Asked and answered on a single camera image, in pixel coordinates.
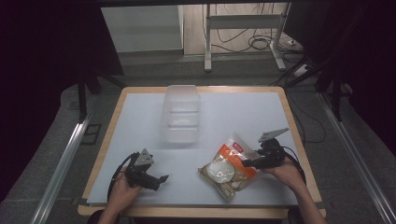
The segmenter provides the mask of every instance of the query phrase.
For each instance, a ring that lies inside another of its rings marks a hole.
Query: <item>plastic food container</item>
[[[201,98],[193,85],[169,86],[163,99],[163,135],[168,142],[192,143],[199,136]]]

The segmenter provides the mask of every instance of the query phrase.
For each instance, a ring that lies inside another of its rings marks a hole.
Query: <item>white stand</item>
[[[206,46],[205,46],[205,71],[212,70],[212,53],[210,31],[217,29],[269,29],[275,28],[276,35],[271,41],[270,49],[276,60],[279,71],[285,71],[286,66],[279,55],[277,45],[285,25],[290,3],[287,3],[281,14],[271,15],[222,15],[210,16],[210,5],[206,5]]]

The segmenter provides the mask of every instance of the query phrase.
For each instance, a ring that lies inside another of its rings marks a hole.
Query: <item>plastic bag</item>
[[[244,167],[241,161],[259,157],[259,153],[234,133],[221,146],[213,161],[198,169],[198,172],[218,189],[225,200],[231,201],[235,193],[243,189],[258,172],[253,167]]]

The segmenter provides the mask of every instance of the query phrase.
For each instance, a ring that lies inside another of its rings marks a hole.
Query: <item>human hand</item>
[[[293,191],[301,187],[305,188],[305,183],[298,172],[297,167],[289,158],[285,158],[281,166],[262,169],[262,171],[266,174],[273,175],[277,180],[288,186]]]
[[[134,202],[134,199],[142,189],[140,186],[133,188],[129,186],[124,173],[125,169],[126,167],[122,167],[114,182],[110,198],[107,202],[107,207],[101,215],[99,223],[114,223],[120,212],[125,210]]]

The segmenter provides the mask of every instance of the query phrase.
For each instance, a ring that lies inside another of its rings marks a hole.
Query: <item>white wall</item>
[[[183,49],[181,7],[104,7],[117,52]]]

